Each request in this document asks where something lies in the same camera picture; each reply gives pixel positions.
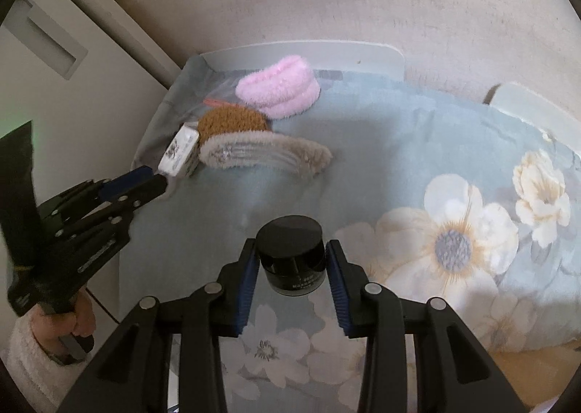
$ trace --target white fuzzy sleeve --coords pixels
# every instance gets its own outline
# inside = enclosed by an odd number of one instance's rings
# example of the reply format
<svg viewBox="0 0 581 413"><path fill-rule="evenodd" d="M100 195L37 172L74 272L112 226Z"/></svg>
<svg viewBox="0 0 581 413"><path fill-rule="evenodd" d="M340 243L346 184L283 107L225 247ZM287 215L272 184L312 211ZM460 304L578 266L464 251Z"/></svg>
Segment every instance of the white fuzzy sleeve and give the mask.
<svg viewBox="0 0 581 413"><path fill-rule="evenodd" d="M51 360L34 339L30 312L16 320L8 346L6 367L37 413L53 413L85 363L62 366Z"/></svg>

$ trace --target brown knit pad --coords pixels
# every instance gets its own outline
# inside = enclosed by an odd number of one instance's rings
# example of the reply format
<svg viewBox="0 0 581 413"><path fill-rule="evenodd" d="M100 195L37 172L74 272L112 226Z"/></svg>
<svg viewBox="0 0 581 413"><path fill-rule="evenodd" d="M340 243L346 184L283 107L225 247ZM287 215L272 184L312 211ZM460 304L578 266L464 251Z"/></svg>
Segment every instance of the brown knit pad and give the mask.
<svg viewBox="0 0 581 413"><path fill-rule="evenodd" d="M266 117L243 106L220 106L208 111L198 122L200 144L216 134L268 131Z"/></svg>

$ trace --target person's hand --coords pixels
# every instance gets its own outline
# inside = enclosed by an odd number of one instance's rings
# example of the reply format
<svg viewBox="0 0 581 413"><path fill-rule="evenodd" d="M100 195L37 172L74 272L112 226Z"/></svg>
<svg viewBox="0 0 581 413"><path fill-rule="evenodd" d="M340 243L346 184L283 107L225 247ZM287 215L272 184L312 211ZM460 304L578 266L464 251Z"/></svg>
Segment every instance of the person's hand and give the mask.
<svg viewBox="0 0 581 413"><path fill-rule="evenodd" d="M39 305L36 305L32 310L30 327L33 335L45 352L54 355L69 353L59 341L59 336L72 334L87 337L93 334L97 327L91 299L85 290L78 292L74 312L62 315L46 315Z"/></svg>

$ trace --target black jar lid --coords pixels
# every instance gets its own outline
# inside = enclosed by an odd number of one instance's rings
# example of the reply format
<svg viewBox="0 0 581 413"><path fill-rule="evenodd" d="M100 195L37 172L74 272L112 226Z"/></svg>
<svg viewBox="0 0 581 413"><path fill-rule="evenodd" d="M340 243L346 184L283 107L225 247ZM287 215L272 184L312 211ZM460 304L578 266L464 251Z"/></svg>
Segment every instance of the black jar lid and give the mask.
<svg viewBox="0 0 581 413"><path fill-rule="evenodd" d="M256 235L256 252L267 272L293 276L323 271L322 228L307 216L283 216L265 224Z"/></svg>

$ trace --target white flower print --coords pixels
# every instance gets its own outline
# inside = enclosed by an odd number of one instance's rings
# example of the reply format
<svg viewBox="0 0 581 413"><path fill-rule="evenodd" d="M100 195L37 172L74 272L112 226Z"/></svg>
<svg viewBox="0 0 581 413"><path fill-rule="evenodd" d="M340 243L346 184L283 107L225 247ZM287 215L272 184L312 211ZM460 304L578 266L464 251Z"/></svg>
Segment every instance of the white flower print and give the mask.
<svg viewBox="0 0 581 413"><path fill-rule="evenodd" d="M537 320L531 300L518 300L512 293L501 293L492 303L490 313L475 329L475 335L490 351L520 352Z"/></svg>
<svg viewBox="0 0 581 413"><path fill-rule="evenodd" d="M533 228L533 241L546 248L557 239L557 223L568 226L570 222L563 173L553 167L545 151L530 151L514 168L512 182L521 198L516 202L516 214L521 222Z"/></svg>
<svg viewBox="0 0 581 413"><path fill-rule="evenodd" d="M339 229L335 239L341 243L345 256L365 270L372 282L382 283L388 276L378 259L378 245L375 231L369 223L355 223Z"/></svg>
<svg viewBox="0 0 581 413"><path fill-rule="evenodd" d="M277 316L269 305L256 309L255 324L248 323L241 338L250 349L245 360L250 373L256 375L264 370L281 389L287 385L287 378L297 383L309 381L309 369L297 362L310 350L307 333L295 328L277 333Z"/></svg>
<svg viewBox="0 0 581 413"><path fill-rule="evenodd" d="M498 294L493 277L515 258L518 229L501 205L484 206L478 188L458 175L435 177L424 208L397 208L375 231L358 223L338 239L349 259L352 247L374 252L385 277L379 281L398 296L422 303L443 297L473 326Z"/></svg>
<svg viewBox="0 0 581 413"><path fill-rule="evenodd" d="M220 338L220 360L222 361L222 379L228 406L232 404L233 393L247 400L256 400L260 397L258 385L238 373L244 367L246 360L246 351L240 339Z"/></svg>
<svg viewBox="0 0 581 413"><path fill-rule="evenodd" d="M346 337L336 318L324 317L323 321L325 328L311 338L318 352L307 357L310 375L317 382L339 385L339 402L356 411L363 378L365 340Z"/></svg>
<svg viewBox="0 0 581 413"><path fill-rule="evenodd" d="M349 339L339 327L335 315L328 282L309 295L315 314L325 323L325 327L314 334L311 343L316 349L307 356L311 378L329 385L339 385L339 402L353 411L359 405L359 394L365 362L365 339ZM406 336L408 372L408 412L414 413L417 405L415 383L415 355L411 336Z"/></svg>

